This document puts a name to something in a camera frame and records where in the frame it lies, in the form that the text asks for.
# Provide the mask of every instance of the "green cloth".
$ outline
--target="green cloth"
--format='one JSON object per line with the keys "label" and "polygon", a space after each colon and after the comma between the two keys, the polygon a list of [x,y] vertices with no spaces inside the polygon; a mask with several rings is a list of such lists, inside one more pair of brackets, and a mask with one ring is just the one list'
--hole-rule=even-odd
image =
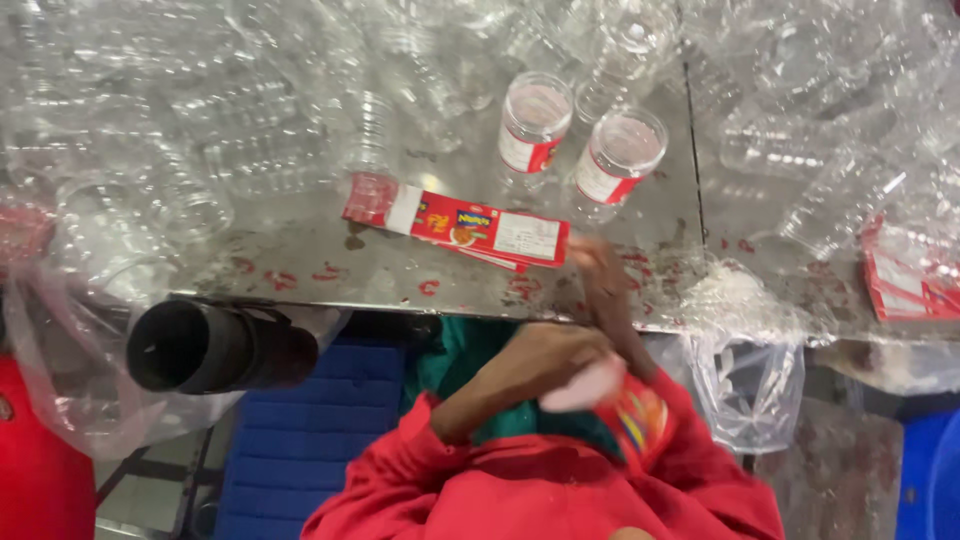
{"label": "green cloth", "polygon": [[[519,326],[465,317],[443,317],[442,323],[440,335],[407,367],[401,412],[410,410],[423,390],[441,399],[450,397],[503,349]],[[498,413],[473,434],[473,443],[530,433],[576,437],[608,454],[621,456],[610,430],[592,412],[544,412],[536,401]]]}

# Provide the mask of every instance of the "person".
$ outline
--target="person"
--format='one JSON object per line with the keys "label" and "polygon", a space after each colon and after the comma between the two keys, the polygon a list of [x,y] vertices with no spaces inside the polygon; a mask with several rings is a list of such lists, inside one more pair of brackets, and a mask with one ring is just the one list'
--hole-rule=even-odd
{"label": "person", "polygon": [[[528,324],[446,400],[421,394],[349,464],[346,488],[307,520],[302,539],[784,537],[773,491],[713,443],[686,390],[643,348],[619,258],[595,238],[571,238],[569,248],[594,328]],[[609,351],[676,418],[642,472],[563,435],[470,445],[493,415],[565,385]]]}

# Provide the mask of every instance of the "brand logo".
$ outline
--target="brand logo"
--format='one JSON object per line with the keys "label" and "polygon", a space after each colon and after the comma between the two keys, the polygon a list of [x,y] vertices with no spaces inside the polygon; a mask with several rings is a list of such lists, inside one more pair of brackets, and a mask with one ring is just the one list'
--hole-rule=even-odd
{"label": "brand logo", "polygon": [[457,225],[479,225],[480,227],[489,227],[490,222],[491,218],[488,215],[457,210]]}

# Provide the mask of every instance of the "floor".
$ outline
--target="floor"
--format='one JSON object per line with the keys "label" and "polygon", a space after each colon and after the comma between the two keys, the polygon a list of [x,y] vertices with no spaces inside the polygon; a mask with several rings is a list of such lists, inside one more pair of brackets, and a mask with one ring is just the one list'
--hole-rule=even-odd
{"label": "floor", "polygon": [[[223,468],[227,457],[236,407],[217,423],[210,440],[206,457],[207,468]],[[154,445],[144,456],[146,459],[175,465],[188,465],[196,450],[197,436],[188,433]],[[120,461],[104,461],[94,464],[97,485],[100,486],[120,464]],[[97,517],[143,528],[170,531],[180,504],[181,485],[161,479],[144,479],[127,475],[97,508]],[[209,493],[208,487],[200,487],[197,501]],[[97,528],[95,540],[130,540],[121,535]]]}

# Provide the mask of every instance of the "plastic jar with red label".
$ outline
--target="plastic jar with red label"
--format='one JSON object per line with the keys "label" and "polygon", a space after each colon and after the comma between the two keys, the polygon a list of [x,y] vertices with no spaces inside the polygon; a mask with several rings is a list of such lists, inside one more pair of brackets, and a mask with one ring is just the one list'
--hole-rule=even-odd
{"label": "plastic jar with red label", "polygon": [[582,231],[613,219],[634,186],[660,164],[668,140],[666,126],[644,108],[617,107],[604,114],[564,179],[564,219]]}
{"label": "plastic jar with red label", "polygon": [[566,83],[539,71],[517,75],[503,104],[498,180],[520,190],[539,190],[572,115],[573,94]]}

